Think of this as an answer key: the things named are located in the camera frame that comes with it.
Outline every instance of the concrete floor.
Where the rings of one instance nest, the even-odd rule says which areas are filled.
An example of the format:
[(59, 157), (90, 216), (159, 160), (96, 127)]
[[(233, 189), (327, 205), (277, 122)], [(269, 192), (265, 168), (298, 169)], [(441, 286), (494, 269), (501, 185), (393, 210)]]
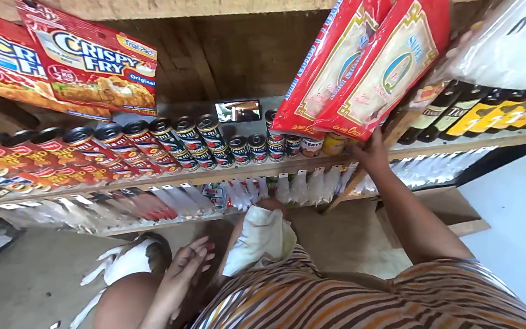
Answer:
[[(347, 201), (321, 216), (313, 207), (293, 208), (288, 219), (298, 241), (321, 271), (363, 272), (392, 278), (411, 265), (402, 250), (393, 250), (380, 223), (375, 203)], [(172, 253), (207, 233), (226, 248), (233, 221), (185, 223), (156, 229), (168, 240)], [(0, 253), (0, 329), (48, 329), (68, 325), (105, 287), (102, 278), (80, 287), (82, 277), (98, 266), (104, 251), (123, 244), (70, 232), (31, 229)], [(90, 329), (92, 316), (80, 326)]]

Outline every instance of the yellow can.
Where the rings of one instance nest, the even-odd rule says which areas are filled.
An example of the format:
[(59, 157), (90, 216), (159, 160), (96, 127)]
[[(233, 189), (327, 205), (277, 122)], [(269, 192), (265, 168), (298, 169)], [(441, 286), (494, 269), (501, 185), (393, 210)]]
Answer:
[(344, 146), (346, 146), (346, 139), (346, 136), (328, 132), (324, 138), (322, 151), (328, 155), (338, 155), (342, 152), (342, 150), (344, 150)]

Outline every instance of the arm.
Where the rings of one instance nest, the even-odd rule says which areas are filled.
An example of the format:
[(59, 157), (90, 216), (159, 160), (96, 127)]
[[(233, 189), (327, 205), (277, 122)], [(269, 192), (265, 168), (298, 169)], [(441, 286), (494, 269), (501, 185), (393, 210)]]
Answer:
[(391, 226), (413, 264), (444, 257), (474, 257), (458, 236), (391, 171), (379, 128), (366, 148), (355, 145), (351, 151), (375, 182)]

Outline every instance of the crispy fry breading mix pack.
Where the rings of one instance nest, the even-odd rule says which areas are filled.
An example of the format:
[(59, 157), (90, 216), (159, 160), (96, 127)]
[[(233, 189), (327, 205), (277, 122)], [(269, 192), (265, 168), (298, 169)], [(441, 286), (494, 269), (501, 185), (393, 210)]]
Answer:
[(0, 96), (101, 121), (110, 121), (111, 117), (104, 108), (58, 101), (27, 30), (1, 18)]
[(156, 115), (155, 49), (46, 5), (16, 5), (57, 99)]

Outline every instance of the white wall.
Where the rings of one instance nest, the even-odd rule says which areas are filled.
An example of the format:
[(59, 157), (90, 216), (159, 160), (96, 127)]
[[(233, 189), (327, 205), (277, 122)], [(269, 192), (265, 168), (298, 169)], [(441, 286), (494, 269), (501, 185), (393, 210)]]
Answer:
[(526, 156), (458, 189), (492, 226), (463, 242), (526, 303)]

